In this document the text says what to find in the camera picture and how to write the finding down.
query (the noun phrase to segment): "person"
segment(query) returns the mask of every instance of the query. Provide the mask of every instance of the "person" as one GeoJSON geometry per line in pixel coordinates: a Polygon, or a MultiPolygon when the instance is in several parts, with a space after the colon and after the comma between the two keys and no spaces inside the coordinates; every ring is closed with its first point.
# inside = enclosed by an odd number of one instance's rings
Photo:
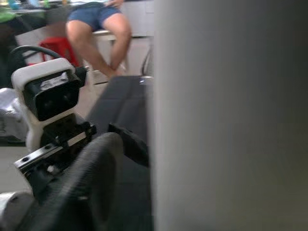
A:
{"type": "Polygon", "coordinates": [[[124,0],[87,1],[78,2],[70,13],[66,24],[67,37],[84,60],[110,79],[121,74],[118,68],[130,46],[130,24],[119,9],[124,0]],[[116,38],[111,50],[110,64],[106,63],[91,42],[93,31],[99,29],[110,31],[116,38]]]}

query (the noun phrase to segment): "leg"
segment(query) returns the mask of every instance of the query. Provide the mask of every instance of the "leg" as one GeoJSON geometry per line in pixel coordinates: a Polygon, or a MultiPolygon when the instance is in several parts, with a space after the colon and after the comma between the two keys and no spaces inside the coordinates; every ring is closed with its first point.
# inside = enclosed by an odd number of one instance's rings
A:
{"type": "Polygon", "coordinates": [[[72,20],[67,23],[66,31],[72,46],[94,69],[99,70],[108,78],[116,75],[116,72],[106,63],[98,50],[92,45],[92,28],[90,25],[79,20],[72,20]]]}
{"type": "Polygon", "coordinates": [[[109,30],[116,37],[111,50],[110,67],[117,70],[127,55],[131,41],[131,28],[127,18],[121,13],[115,13],[105,19],[103,28],[109,30]]]}

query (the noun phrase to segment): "denim shorts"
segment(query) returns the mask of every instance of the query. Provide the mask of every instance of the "denim shorts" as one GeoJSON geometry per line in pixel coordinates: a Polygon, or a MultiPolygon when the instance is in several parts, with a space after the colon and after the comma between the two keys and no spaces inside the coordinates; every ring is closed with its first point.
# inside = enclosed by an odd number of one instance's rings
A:
{"type": "Polygon", "coordinates": [[[87,3],[76,7],[69,15],[68,21],[79,20],[92,27],[92,31],[103,29],[103,22],[121,11],[115,7],[106,7],[101,3],[87,3]]]}

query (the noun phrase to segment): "white cabinet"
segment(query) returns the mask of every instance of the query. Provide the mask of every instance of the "white cabinet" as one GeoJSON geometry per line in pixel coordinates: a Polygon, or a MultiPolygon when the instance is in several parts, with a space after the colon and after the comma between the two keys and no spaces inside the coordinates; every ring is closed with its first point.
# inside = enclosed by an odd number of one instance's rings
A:
{"type": "Polygon", "coordinates": [[[151,36],[154,33],[154,0],[127,1],[122,12],[127,16],[133,36],[151,36]]]}

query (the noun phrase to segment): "gray wall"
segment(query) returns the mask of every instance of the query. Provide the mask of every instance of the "gray wall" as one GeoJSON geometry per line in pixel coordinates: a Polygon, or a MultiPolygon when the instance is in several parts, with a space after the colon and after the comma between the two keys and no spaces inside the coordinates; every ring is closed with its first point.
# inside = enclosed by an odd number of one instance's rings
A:
{"type": "Polygon", "coordinates": [[[156,230],[308,230],[306,2],[155,0],[156,230]]]}

